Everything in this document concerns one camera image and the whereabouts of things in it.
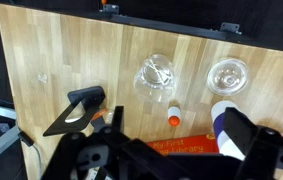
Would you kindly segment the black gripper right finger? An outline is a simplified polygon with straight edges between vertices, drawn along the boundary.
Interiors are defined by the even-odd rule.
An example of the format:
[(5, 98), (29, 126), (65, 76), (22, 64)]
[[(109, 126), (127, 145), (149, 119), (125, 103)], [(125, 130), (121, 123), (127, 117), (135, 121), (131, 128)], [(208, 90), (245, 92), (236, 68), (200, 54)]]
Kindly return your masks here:
[(227, 107), (223, 128), (246, 159), (257, 157), (254, 145), (258, 127), (244, 113), (234, 107)]

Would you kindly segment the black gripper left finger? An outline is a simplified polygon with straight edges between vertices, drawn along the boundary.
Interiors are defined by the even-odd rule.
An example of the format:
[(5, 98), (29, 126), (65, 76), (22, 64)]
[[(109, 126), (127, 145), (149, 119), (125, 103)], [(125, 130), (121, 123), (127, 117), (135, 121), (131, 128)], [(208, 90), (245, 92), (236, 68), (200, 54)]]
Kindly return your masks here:
[(111, 125), (113, 128), (117, 129), (121, 133), (124, 132), (124, 107), (123, 106), (115, 107)]

